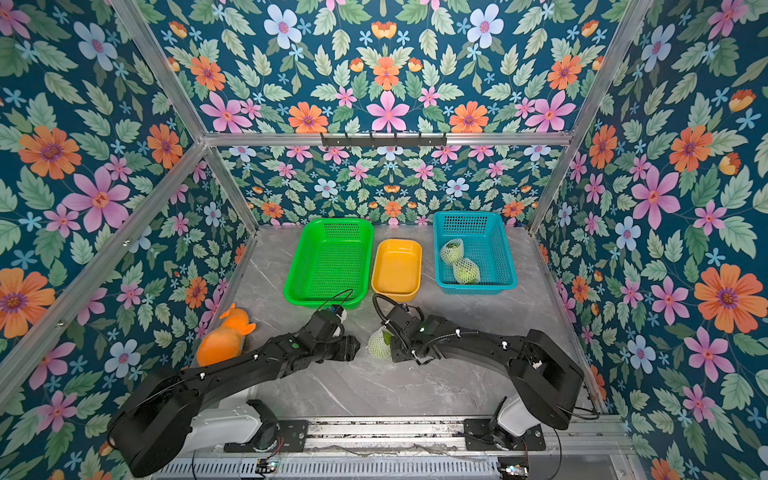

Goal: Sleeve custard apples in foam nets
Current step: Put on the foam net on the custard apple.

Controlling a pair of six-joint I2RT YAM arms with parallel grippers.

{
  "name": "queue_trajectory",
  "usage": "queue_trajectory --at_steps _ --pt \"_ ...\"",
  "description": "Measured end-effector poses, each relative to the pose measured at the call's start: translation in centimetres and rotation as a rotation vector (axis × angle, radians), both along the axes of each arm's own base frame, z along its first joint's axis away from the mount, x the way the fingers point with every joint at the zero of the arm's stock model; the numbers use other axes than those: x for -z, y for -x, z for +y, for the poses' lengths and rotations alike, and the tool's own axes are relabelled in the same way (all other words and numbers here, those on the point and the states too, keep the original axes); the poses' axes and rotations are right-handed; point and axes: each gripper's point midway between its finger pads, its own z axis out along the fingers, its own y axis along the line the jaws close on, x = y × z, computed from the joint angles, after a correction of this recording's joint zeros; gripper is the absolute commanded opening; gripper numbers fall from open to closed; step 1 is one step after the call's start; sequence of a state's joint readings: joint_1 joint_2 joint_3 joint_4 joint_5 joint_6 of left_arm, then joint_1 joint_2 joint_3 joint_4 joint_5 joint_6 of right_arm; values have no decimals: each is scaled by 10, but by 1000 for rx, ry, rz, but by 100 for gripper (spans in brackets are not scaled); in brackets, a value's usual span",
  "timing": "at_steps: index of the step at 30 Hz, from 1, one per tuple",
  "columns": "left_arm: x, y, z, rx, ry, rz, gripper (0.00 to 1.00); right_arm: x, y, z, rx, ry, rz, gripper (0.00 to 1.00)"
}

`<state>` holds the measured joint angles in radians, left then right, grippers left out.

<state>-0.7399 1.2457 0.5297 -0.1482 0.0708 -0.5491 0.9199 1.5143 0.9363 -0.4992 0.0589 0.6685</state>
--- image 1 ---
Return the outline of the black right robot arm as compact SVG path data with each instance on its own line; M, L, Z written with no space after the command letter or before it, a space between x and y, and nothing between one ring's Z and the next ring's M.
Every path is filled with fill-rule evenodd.
M394 362L459 360L511 381L517 396L504 398L489 422L496 443L514 442L539 425L569 428L584 372L545 332L507 336L473 330L381 294L373 305L391 336Z

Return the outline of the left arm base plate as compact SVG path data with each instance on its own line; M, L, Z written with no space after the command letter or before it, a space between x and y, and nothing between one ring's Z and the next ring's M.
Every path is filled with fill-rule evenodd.
M242 447L247 452L303 452L308 429L309 422L306 420L267 421Z

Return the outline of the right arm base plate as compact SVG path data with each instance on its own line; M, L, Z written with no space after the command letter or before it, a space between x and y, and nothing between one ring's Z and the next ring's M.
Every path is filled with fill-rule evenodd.
M542 429L535 426L522 436L514 436L498 426L491 426L490 418L466 418L462 423L461 436L468 451L519 451L539 452L546 450Z

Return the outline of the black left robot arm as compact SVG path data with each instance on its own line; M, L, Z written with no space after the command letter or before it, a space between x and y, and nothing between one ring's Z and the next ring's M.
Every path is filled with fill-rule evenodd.
M136 477L154 474L182 452L192 420L205 408L250 386L279 380L325 361L350 362L360 342L339 316L316 311L298 331L273 336L235 358L151 372L108 423L107 440Z

